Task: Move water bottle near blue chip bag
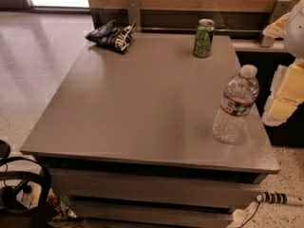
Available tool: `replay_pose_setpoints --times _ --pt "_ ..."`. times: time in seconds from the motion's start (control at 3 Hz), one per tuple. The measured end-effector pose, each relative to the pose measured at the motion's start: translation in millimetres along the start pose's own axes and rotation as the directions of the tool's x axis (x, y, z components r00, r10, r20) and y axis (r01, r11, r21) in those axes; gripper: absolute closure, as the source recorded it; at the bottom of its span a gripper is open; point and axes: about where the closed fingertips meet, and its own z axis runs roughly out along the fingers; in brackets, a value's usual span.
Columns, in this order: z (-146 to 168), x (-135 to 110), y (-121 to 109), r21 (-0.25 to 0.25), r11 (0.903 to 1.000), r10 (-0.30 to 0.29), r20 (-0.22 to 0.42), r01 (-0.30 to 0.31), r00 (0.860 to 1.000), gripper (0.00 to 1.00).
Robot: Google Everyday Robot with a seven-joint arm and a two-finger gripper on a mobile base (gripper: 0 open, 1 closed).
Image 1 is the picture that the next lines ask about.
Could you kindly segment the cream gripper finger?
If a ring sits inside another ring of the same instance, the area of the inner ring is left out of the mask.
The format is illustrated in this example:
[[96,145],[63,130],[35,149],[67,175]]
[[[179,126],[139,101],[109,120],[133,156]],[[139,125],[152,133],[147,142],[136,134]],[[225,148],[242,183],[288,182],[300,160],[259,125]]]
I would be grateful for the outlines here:
[[289,66],[279,65],[275,71],[262,121],[268,126],[284,124],[303,102],[304,60],[296,58]]
[[289,18],[290,13],[287,12],[277,20],[275,20],[272,24],[268,25],[263,30],[263,35],[271,38],[282,38],[285,31],[285,25]]

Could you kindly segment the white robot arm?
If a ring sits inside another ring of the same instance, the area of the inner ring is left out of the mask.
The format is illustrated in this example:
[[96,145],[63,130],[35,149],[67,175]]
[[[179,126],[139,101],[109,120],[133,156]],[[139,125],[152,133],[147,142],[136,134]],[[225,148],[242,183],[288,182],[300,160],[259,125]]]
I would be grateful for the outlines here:
[[272,38],[282,38],[284,48],[295,57],[289,66],[279,66],[271,84],[262,121],[268,126],[287,122],[304,103],[304,0],[263,30]]

